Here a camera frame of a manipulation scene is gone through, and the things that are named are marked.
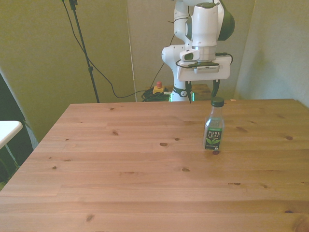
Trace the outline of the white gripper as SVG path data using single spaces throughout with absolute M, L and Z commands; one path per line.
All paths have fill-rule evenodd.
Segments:
M 186 81 L 185 87 L 189 102 L 192 102 L 192 84 L 190 81 L 213 80 L 212 98 L 216 97 L 220 80 L 227 79 L 230 76 L 230 56 L 218 56 L 212 63 L 201 64 L 195 61 L 176 62 L 177 79 Z

